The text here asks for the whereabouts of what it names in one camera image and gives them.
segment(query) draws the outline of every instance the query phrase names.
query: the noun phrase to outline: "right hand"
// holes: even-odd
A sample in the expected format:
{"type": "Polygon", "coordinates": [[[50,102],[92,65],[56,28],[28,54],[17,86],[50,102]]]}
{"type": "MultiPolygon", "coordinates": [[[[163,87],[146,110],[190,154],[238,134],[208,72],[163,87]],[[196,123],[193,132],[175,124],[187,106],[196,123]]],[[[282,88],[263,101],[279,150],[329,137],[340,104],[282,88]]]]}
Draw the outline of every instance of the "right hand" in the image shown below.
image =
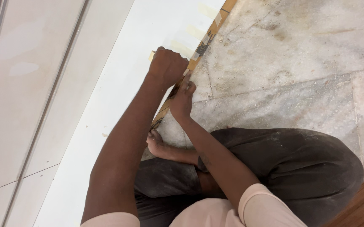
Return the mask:
{"type": "Polygon", "coordinates": [[[192,97],[196,90],[196,85],[189,80],[191,75],[192,71],[189,71],[169,105],[172,116],[178,122],[189,119],[190,112],[192,111],[192,97]]]}
{"type": "Polygon", "coordinates": [[[188,59],[160,46],[151,61],[147,78],[160,84],[162,89],[167,90],[182,78],[188,65],[188,59]]]}

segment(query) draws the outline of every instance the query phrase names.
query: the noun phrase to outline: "dark gray pants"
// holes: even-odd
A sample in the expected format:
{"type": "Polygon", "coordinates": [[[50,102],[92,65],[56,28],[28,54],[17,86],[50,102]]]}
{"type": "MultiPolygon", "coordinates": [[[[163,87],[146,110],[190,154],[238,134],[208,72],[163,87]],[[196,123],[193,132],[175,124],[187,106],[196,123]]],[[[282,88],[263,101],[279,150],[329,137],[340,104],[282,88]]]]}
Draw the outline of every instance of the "dark gray pants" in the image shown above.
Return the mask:
{"type": "MultiPolygon", "coordinates": [[[[295,128],[228,128],[211,133],[307,226],[326,223],[356,194],[364,170],[339,139],[295,128]]],[[[198,170],[207,172],[199,158],[198,170]]],[[[134,185],[142,227],[167,227],[204,199],[192,165],[161,158],[140,163],[134,185]]]]}

